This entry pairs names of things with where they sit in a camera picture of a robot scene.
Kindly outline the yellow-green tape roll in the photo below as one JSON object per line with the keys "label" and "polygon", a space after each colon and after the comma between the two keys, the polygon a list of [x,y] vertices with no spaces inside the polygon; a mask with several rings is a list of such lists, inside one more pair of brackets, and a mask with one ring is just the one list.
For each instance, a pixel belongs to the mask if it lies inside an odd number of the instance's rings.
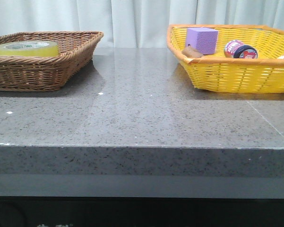
{"label": "yellow-green tape roll", "polygon": [[55,57],[58,44],[53,41],[30,40],[0,44],[0,56]]}

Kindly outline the brown toy lion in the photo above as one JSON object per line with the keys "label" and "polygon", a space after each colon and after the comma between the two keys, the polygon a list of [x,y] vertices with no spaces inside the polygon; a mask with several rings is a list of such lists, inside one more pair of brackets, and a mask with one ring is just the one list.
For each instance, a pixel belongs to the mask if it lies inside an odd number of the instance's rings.
{"label": "brown toy lion", "polygon": [[181,53],[188,58],[200,58],[204,56],[201,52],[191,46],[185,47]]}

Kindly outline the yellow wicker basket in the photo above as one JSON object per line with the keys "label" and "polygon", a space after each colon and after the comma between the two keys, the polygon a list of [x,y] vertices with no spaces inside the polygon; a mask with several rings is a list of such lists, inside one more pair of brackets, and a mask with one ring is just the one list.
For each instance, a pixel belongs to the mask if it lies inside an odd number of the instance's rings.
{"label": "yellow wicker basket", "polygon": [[[265,25],[206,25],[218,30],[215,54],[188,58],[182,54],[189,24],[171,24],[167,46],[195,88],[228,93],[284,93],[284,30]],[[258,51],[257,59],[226,58],[224,47],[241,40]]]}

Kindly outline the white curtain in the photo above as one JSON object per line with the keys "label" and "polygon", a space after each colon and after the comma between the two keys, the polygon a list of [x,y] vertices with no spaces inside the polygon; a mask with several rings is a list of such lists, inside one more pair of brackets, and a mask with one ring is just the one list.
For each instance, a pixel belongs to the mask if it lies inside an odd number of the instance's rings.
{"label": "white curtain", "polygon": [[101,47],[162,48],[170,24],[284,30],[284,0],[0,0],[0,36],[94,30]]}

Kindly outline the purple foam cube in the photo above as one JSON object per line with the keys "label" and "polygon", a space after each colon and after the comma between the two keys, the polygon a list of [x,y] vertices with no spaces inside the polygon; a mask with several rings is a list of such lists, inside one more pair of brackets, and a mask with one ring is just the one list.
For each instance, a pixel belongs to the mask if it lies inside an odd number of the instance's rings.
{"label": "purple foam cube", "polygon": [[207,27],[189,27],[186,32],[185,47],[192,47],[204,55],[214,54],[218,30]]}

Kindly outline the brown wicker basket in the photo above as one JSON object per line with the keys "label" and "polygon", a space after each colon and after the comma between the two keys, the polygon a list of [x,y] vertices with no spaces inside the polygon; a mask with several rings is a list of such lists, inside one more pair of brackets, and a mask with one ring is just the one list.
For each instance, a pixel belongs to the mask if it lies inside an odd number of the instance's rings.
{"label": "brown wicker basket", "polygon": [[56,91],[86,66],[104,36],[101,31],[19,32],[0,36],[0,44],[45,40],[58,44],[56,57],[0,56],[0,91]]}

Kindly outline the small labelled jar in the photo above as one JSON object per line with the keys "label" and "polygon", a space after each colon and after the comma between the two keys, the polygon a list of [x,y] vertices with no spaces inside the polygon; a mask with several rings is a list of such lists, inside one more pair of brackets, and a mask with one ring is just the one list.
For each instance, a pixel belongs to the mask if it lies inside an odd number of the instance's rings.
{"label": "small labelled jar", "polygon": [[257,50],[250,46],[246,45],[240,40],[231,40],[224,47],[224,54],[227,58],[235,59],[257,59],[258,52]]}

